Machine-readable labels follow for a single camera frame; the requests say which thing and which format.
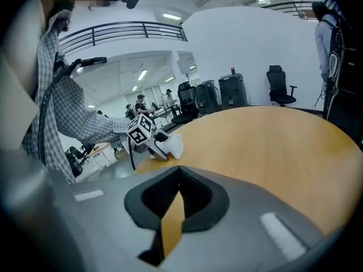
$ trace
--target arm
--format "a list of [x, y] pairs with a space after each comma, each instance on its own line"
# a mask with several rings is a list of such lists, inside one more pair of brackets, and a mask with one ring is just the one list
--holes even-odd
[[319, 62], [320, 62], [320, 70], [322, 71], [322, 75], [325, 73], [328, 62], [328, 53], [324, 46], [323, 41], [323, 27], [320, 23], [315, 27], [315, 42], [316, 47], [318, 48]]
[[139, 108], [139, 105], [135, 107], [137, 108], [137, 113], [139, 114], [147, 114], [149, 112], [148, 110], [142, 110], [141, 108]]
[[69, 76], [65, 76], [53, 93], [54, 112], [58, 131], [79, 141], [92, 143], [109, 142], [121, 147], [127, 138], [130, 120], [106, 118], [85, 107], [83, 89]]

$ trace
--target black rubber pad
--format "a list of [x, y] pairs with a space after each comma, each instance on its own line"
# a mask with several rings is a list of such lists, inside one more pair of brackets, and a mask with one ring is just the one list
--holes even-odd
[[139, 227], [159, 231], [178, 191], [184, 201], [183, 232], [212, 228], [229, 208], [229, 196], [222, 186], [186, 167], [173, 167], [128, 191], [126, 211]]

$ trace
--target chair armrest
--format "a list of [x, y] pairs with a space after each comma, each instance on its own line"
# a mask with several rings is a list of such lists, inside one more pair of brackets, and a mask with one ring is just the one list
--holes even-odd
[[290, 86], [291, 88], [291, 97], [294, 95], [294, 89], [297, 88], [297, 86]]

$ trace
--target white wall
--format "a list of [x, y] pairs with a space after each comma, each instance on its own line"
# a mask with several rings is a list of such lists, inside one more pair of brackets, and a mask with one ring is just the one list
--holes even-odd
[[[269, 105], [269, 65], [281, 65], [298, 86], [291, 107], [311, 109], [322, 85], [315, 23], [262, 8], [224, 7], [194, 13], [184, 24], [202, 81], [242, 73], [251, 105]], [[323, 109], [323, 101], [316, 106]]]
[[106, 114], [108, 117], [125, 118], [127, 104], [128, 102], [125, 96], [120, 96], [104, 104], [96, 106], [95, 109], [101, 110], [102, 113]]
[[77, 149], [80, 149], [82, 147], [82, 144], [80, 141], [78, 141], [74, 138], [67, 137], [59, 132], [58, 132], [58, 134], [59, 134], [59, 138], [61, 140], [61, 144], [62, 144], [64, 151], [67, 151], [69, 149], [69, 147], [71, 147], [71, 146], [73, 146]]
[[149, 8], [127, 9], [116, 6], [94, 7], [89, 10], [87, 7], [76, 6], [70, 19], [69, 31], [62, 32], [60, 38], [95, 25], [129, 21], [156, 22], [157, 20], [154, 12]]
[[195, 80], [195, 79], [198, 79], [198, 78], [199, 78], [198, 71], [196, 69], [191, 71], [191, 73], [189, 74], [189, 80], [192, 81], [192, 80]]
[[170, 83], [161, 84], [161, 85], [159, 85], [159, 87], [160, 87], [162, 94], [166, 94], [166, 90], [170, 89], [172, 92], [171, 95], [174, 99], [178, 95], [178, 83], [176, 82], [176, 79], [174, 79]]

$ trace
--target mesh chair back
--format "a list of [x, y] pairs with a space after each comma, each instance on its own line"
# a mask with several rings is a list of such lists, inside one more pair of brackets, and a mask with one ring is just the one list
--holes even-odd
[[267, 72], [267, 78], [272, 88], [270, 97], [286, 95], [286, 74], [282, 71], [281, 66], [270, 66], [270, 71]]
[[195, 104], [195, 87], [191, 87], [188, 83], [188, 86], [186, 88], [185, 86], [182, 87], [183, 90], [180, 90], [180, 86], [178, 89], [181, 112], [198, 114], [198, 109]]

